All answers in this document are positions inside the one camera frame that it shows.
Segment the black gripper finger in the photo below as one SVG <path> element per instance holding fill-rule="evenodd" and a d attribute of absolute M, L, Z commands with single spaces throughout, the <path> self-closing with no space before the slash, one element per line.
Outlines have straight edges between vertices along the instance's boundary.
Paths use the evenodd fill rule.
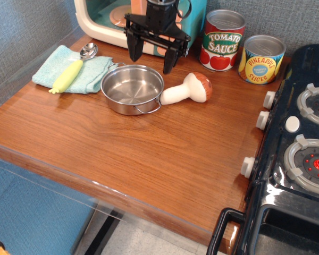
<path fill-rule="evenodd" d="M 131 60 L 136 62 L 143 54 L 144 41 L 138 34 L 129 29 L 127 31 L 127 45 Z"/>
<path fill-rule="evenodd" d="M 178 59 L 182 57 L 184 53 L 185 51 L 182 45 L 173 44 L 169 46 L 164 56 L 163 73 L 170 74 Z"/>

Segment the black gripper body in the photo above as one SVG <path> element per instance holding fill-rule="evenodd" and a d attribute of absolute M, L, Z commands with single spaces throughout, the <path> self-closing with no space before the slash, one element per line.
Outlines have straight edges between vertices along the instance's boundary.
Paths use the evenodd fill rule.
<path fill-rule="evenodd" d="M 126 25 L 124 33 L 131 29 L 144 42 L 167 49 L 176 44 L 184 47 L 184 55 L 188 54 L 188 44 L 191 37 L 176 24 L 176 18 L 187 18 L 191 13 L 189 7 L 186 13 L 179 11 L 179 1 L 147 1 L 145 15 L 127 13 L 124 15 Z"/>

